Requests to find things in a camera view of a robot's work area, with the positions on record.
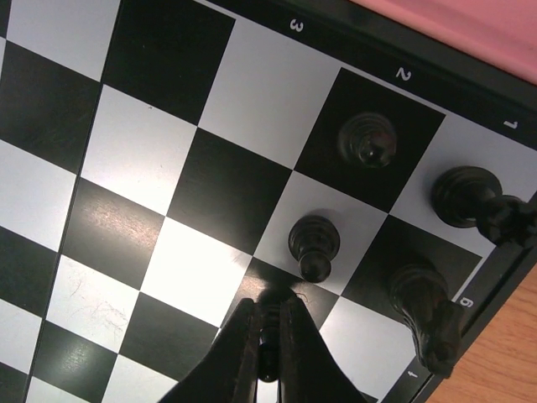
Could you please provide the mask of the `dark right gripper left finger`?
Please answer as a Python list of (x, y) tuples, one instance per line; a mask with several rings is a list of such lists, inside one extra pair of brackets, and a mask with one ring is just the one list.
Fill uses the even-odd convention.
[(260, 309), (242, 299), (207, 355), (162, 402), (254, 402), (258, 379)]

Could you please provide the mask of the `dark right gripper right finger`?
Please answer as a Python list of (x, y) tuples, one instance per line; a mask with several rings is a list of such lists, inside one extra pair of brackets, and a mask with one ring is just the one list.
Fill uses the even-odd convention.
[(364, 402), (345, 376), (297, 296), (280, 305), (279, 401)]

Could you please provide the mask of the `black chess piece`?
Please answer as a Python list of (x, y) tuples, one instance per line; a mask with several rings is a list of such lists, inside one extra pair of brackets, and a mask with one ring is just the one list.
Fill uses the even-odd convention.
[(301, 277), (310, 283), (318, 284), (329, 277), (331, 261), (340, 244), (335, 225), (323, 216), (304, 216), (289, 231), (289, 251), (299, 265)]
[(447, 170), (434, 182), (431, 206), (454, 228), (476, 228), (491, 243), (536, 246), (536, 206), (503, 193), (499, 179), (477, 166)]
[(432, 264), (407, 264), (389, 277), (388, 296), (412, 333), (420, 364), (433, 375), (450, 377), (465, 311), (448, 297), (445, 278)]
[(262, 326), (258, 345), (258, 379), (271, 383), (279, 377), (280, 306), (294, 292), (290, 288), (268, 288), (258, 296)]
[(398, 137), (393, 124), (380, 113), (359, 113), (339, 130), (337, 150), (348, 164), (365, 169), (388, 166), (397, 152)]

